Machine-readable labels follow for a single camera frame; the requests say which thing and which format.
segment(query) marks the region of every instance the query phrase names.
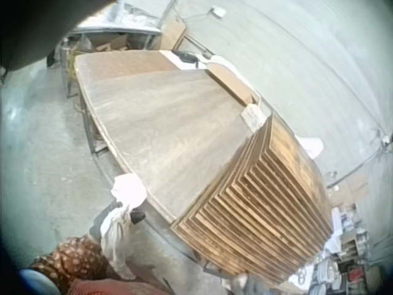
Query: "brown patterned fabric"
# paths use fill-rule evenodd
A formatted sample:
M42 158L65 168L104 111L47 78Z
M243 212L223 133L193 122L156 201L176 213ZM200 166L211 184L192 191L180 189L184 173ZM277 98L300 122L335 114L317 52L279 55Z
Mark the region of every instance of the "brown patterned fabric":
M99 244L87 235L69 238L49 255L37 257L29 266L51 279L62 294L79 280L100 280L106 277L108 262Z

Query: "wooden tabletop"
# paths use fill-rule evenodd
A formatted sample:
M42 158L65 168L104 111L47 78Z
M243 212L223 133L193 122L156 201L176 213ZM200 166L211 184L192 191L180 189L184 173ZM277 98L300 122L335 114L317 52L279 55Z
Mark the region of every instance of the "wooden tabletop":
M181 217L251 133L243 107L204 70L159 52L81 55L77 77L116 161L168 221Z

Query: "white rag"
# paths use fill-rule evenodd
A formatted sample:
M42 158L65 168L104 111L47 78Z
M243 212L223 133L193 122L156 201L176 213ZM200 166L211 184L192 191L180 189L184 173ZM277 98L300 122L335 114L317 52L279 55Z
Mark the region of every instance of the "white rag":
M111 193L123 206L112 210L105 217L99 229L101 248L109 264L122 279L134 280L134 274L125 263L133 253L131 239L135 228L130 213L142 205L147 191L136 174L128 173L115 177Z

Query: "patterned clothing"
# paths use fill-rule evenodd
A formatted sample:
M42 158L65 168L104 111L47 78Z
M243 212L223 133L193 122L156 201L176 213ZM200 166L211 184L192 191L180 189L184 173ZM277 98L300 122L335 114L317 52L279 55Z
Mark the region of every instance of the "patterned clothing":
M154 286L140 278L134 281L103 280L107 271L112 270L108 266L100 245L91 236L84 235L69 238L49 255L37 257L29 269L49 278L61 294L168 295L159 290L160 286L154 280L150 282Z
M29 269L44 274L54 282L62 294L67 294L70 285L76 279L105 278L107 267L108 262L102 254L100 245L84 235L60 243L49 255L37 257Z

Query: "wooden panel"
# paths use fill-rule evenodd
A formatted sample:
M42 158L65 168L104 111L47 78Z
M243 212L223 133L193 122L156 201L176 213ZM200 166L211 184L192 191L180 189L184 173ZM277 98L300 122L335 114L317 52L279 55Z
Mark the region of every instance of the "wooden panel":
M286 128L270 116L172 226L224 271L272 284L286 281L332 233L322 177Z
M208 63L208 71L243 106L252 103L252 96L258 97L252 89L237 78L226 66L218 63Z
M157 42L155 48L162 50L176 49L185 32L185 24L181 20L168 22L162 30L161 40Z
M251 136L242 106L203 70L90 82L85 101L124 169L168 222L182 216Z
M175 71L177 66L158 51L128 50L78 55L75 60L82 88L92 82L155 71Z

